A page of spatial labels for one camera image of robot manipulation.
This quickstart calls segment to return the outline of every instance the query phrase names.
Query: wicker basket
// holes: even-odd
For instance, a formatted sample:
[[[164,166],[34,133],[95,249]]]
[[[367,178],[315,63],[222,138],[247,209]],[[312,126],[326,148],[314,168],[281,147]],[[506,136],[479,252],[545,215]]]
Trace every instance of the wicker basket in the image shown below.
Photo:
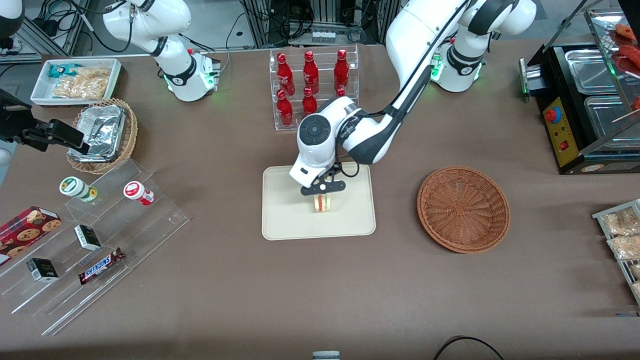
[[[94,174],[94,175],[102,175],[105,172],[109,171],[114,166],[116,166],[117,163],[131,157],[133,148],[136,146],[136,136],[138,135],[138,120],[136,119],[136,114],[134,114],[133,111],[131,111],[131,108],[129,107],[129,105],[127,105],[126,102],[119,99],[109,99],[109,100],[97,102],[95,104],[90,105],[90,107],[107,106],[107,105],[118,105],[127,112],[127,118],[125,120],[125,128],[122,133],[122,140],[120,141],[120,155],[116,158],[116,160],[110,163],[81,163],[79,161],[73,160],[69,155],[67,155],[67,161],[76,170],[79,170],[82,172],[90,172],[91,174]],[[76,116],[76,121],[74,121],[74,127],[77,127],[79,119],[80,119],[80,114]]]
[[[511,220],[498,185],[465,167],[441,168],[427,176],[418,192],[418,216],[435,241],[465,254],[498,245]]]

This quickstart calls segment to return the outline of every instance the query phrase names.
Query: bottle cap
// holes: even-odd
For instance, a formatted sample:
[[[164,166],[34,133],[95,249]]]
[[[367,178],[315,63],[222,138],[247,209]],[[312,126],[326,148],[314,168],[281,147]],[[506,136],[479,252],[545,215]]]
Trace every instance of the bottle cap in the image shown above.
[[[139,181],[130,181],[124,186],[122,193],[131,200],[138,200],[145,192],[145,187]]]
[[[84,181],[75,176],[69,176],[60,183],[60,192],[64,195],[74,197],[79,195],[85,188]]]

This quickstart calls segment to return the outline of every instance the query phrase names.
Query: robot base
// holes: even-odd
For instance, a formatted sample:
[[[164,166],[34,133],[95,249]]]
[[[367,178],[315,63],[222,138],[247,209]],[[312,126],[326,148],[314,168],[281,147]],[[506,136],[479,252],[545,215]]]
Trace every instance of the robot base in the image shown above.
[[[431,79],[434,83],[440,85],[441,88],[448,92],[463,92],[468,90],[474,81],[477,80],[482,65],[480,64],[475,69],[472,67],[464,68],[462,69],[462,72],[465,75],[460,75],[447,60],[447,51],[450,47],[450,44],[446,44],[440,48],[440,54],[442,56],[440,73],[436,79],[433,77]]]
[[[343,163],[348,174],[355,163]],[[371,173],[360,166],[358,176],[348,179],[344,191],[329,194],[331,210],[316,211],[313,196],[303,196],[300,184],[289,176],[290,166],[270,167],[262,175],[262,235],[267,240],[333,238],[370,235],[376,230]]]
[[[209,92],[217,91],[220,80],[220,62],[213,62],[201,54],[191,55],[196,60],[196,71],[183,86],[171,84],[167,78],[169,90],[182,101],[196,101]]]

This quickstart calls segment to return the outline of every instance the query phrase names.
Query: red switch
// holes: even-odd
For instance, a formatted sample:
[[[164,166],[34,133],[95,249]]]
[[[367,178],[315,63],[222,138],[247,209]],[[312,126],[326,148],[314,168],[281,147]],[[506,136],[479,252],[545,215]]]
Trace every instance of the red switch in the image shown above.
[[[555,111],[555,110],[553,110],[553,109],[548,110],[548,111],[545,113],[545,120],[546,120],[546,121],[552,122],[552,121],[554,121],[554,120],[556,119],[556,117],[557,117],[557,113],[556,113],[556,111]]]

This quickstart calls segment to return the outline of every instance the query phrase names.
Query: yellow control panel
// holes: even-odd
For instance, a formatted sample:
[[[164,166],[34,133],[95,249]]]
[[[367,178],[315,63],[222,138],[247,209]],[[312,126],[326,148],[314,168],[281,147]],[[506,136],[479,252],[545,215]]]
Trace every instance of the yellow control panel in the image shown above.
[[[556,159],[561,167],[578,157],[580,152],[573,139],[569,122],[564,115],[564,107],[560,98],[549,105],[542,115],[545,117],[547,131],[554,147]]]

